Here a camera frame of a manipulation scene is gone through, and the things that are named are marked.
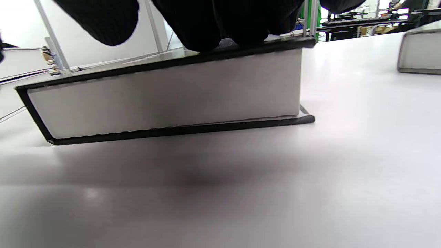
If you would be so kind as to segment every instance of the black knit fabric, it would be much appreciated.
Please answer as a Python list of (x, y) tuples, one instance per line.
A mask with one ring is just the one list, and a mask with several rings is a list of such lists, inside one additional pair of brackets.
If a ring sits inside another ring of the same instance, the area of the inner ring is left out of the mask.
[[(137, 0), (55, 0), (91, 36), (106, 45), (124, 43), (138, 22)], [(268, 34), (295, 28), (304, 0), (152, 0), (188, 49), (206, 52), (231, 37), (239, 45), (262, 43)], [(320, 0), (340, 14), (364, 0)]]
[(153, 3), (188, 49), (207, 52), (221, 41), (210, 0), (153, 0)]
[(55, 0), (78, 24), (99, 42), (124, 43), (138, 23), (137, 0)]

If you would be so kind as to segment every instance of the gloved hand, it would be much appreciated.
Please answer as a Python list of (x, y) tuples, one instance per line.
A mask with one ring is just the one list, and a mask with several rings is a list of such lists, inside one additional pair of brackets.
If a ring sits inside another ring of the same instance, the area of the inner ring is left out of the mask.
[[(138, 22), (137, 0), (55, 0), (92, 37), (115, 46), (124, 43)], [(188, 49), (205, 52), (219, 45), (221, 30), (239, 45), (262, 43), (268, 34), (295, 28), (304, 0), (153, 0)], [(320, 0), (335, 14), (364, 0)]]

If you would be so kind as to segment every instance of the white wall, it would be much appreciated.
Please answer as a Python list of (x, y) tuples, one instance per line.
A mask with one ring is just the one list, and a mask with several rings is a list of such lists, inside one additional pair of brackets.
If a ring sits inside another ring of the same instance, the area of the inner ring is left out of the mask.
[(157, 46), (147, 15), (146, 3), (143, 0), (139, 3), (139, 21), (133, 35), (124, 44), (109, 47), (92, 38), (52, 0), (41, 0), (60, 47), (71, 67), (156, 53)]
[(0, 0), (0, 30), (4, 42), (18, 47), (42, 47), (48, 36), (34, 0)]

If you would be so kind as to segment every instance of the person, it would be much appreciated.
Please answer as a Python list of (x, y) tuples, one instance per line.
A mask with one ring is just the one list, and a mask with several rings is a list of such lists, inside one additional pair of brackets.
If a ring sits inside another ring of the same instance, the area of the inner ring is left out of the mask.
[[(402, 4), (397, 3), (393, 6), (394, 10), (409, 9), (409, 14), (415, 12), (418, 9), (435, 9), (441, 7), (440, 0), (405, 0)], [(411, 16), (407, 23), (399, 25), (396, 29), (388, 32), (388, 34), (406, 32), (416, 27), (418, 16)]]

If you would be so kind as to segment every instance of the desk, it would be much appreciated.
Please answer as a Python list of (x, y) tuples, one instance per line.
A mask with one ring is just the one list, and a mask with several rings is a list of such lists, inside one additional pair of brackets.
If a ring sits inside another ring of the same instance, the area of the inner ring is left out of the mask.
[(2, 247), (440, 247), (441, 77), (396, 71), (401, 36), (305, 51), (314, 124), (2, 147)]
[(374, 26), (378, 24), (394, 24), (394, 23), (405, 23), (408, 19), (396, 19), (396, 20), (379, 20), (370, 23), (354, 23), (354, 24), (344, 24), (344, 25), (335, 25), (335, 26), (323, 26), (318, 27), (317, 32), (330, 32), (334, 29), (339, 29), (343, 27), (351, 27), (351, 26)]

